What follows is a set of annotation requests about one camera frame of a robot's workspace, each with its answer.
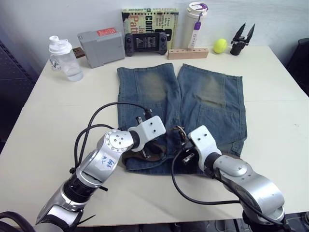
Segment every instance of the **jeans seam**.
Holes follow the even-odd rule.
[[[199,104],[201,105],[201,108],[204,108],[205,110],[211,110],[211,111],[216,111],[216,112],[219,112],[219,113],[227,113],[229,115],[234,115],[234,116],[238,116],[239,114],[238,113],[234,113],[234,112],[230,112],[230,111],[227,111],[226,109],[224,108],[215,108],[215,107],[212,107],[212,106],[208,106],[206,104],[203,104],[201,102],[199,102]]]
[[[162,66],[168,66],[168,65],[173,65],[172,63],[165,63],[165,64],[159,64],[157,66],[154,66],[154,67],[147,67],[147,68],[135,68],[135,69],[132,69],[134,71],[148,71],[148,70],[154,70],[154,69],[158,69],[158,68],[161,68]]]
[[[136,94],[137,94],[137,102],[141,103],[140,101],[140,89],[139,89],[139,85],[138,85],[138,78],[137,78],[137,74],[136,74],[136,69],[133,70],[133,77],[134,77],[134,81],[135,81],[135,87],[136,87]]]
[[[193,67],[191,65],[188,65],[188,64],[183,64],[186,68],[188,69],[192,69],[192,70],[195,70],[195,71],[199,71],[199,72],[202,72],[202,73],[218,73],[218,74],[221,74],[219,72],[213,72],[213,71],[210,71],[210,70],[206,70],[206,69],[201,69],[201,68],[198,68],[198,67]],[[236,78],[236,79],[240,79],[241,76],[232,76],[232,75],[228,75],[228,74],[225,74],[223,73],[227,78]]]
[[[119,80],[120,80],[120,86],[122,88],[122,90],[120,90],[119,92],[119,95],[120,95],[120,101],[123,102],[124,101],[124,94],[126,92],[126,86],[124,85],[124,81],[123,81],[123,69],[119,69],[119,72],[120,72],[120,77],[119,77]],[[118,125],[118,126],[122,126],[124,125],[126,127],[126,121],[125,121],[125,116],[124,116],[124,113],[125,113],[125,110],[119,110],[120,113],[120,118],[121,118],[121,125]]]
[[[224,110],[226,108],[226,101],[225,101],[225,78],[223,78],[223,91],[222,91],[222,98],[223,98],[223,103],[224,103]]]
[[[183,126],[182,123],[183,123],[183,119],[181,117],[181,114],[180,114],[180,110],[181,110],[181,106],[183,104],[183,93],[182,93],[182,88],[181,88],[181,85],[179,83],[179,78],[182,76],[183,74],[183,66],[180,68],[180,71],[177,75],[177,82],[178,82],[178,87],[179,87],[179,97],[180,97],[180,101],[179,101],[179,104],[178,104],[178,115],[179,115],[179,122],[180,122],[180,126]]]
[[[197,127],[197,125],[199,125],[199,120],[200,120],[200,116],[201,116],[201,111],[202,111],[202,104],[200,103],[200,105],[199,105],[199,110],[198,110],[198,115],[197,115],[197,123],[196,123],[195,127]]]
[[[147,166],[147,167],[145,167],[145,166],[143,166],[143,165],[140,165],[139,167],[135,167],[134,169],[127,169],[128,171],[135,171],[135,170],[145,170],[145,169],[150,169],[150,168],[155,168],[155,167],[158,167],[158,166],[160,166],[162,163],[164,163],[165,161],[167,160],[167,158],[164,158],[164,159],[162,159],[162,160],[160,160],[160,161],[157,161],[158,163],[156,163],[155,165],[153,165],[153,166]]]
[[[240,140],[241,140],[241,138],[242,138],[242,104],[241,104],[241,100],[240,100],[240,88],[239,88],[239,82],[240,82],[240,80],[238,79],[237,80],[237,94],[238,94],[238,104],[239,104],[239,137],[238,137],[238,140],[237,140],[237,142],[234,142],[233,143],[233,145],[232,145],[232,147],[231,147],[231,149],[232,149],[232,151],[233,152],[235,152],[235,153],[239,153],[239,147],[235,147],[235,144],[236,143],[239,143],[240,142]]]

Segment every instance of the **water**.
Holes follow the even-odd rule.
[[[79,66],[66,65],[63,71],[70,81],[79,81],[83,77],[83,72]]]

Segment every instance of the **jeans pocket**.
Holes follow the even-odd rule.
[[[197,127],[205,125],[214,137],[217,146],[237,141],[241,135],[240,116],[223,108],[200,105]]]

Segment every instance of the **table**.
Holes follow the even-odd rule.
[[[0,155],[0,212],[10,210],[35,224],[38,212],[59,185],[69,178],[73,147],[94,111],[117,100],[118,67],[150,67],[172,62],[176,75],[183,63],[242,75],[248,127],[241,157],[271,179],[285,197],[286,213],[309,210],[309,99],[269,47],[246,47],[235,57],[211,49],[206,59],[167,60],[157,54],[135,54],[91,69],[79,59],[84,78],[69,82],[43,69]],[[117,127],[116,107],[100,113],[94,123]],[[95,148],[104,129],[89,134],[85,154]],[[195,175],[177,177],[189,196],[218,201],[236,199],[215,180]],[[83,218],[84,226],[164,223],[240,218],[238,204],[203,206],[184,199],[170,176],[130,174],[119,163],[96,191]]]

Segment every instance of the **white wall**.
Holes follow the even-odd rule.
[[[108,27],[122,28],[121,8],[177,7],[178,40],[189,0],[0,0],[0,27],[41,72],[48,54],[48,37],[67,38],[79,46],[77,34]],[[208,18],[197,45],[213,45],[218,38],[230,41],[246,22],[245,34],[255,23],[250,45],[268,45],[283,64],[309,37],[309,0],[206,0]]]

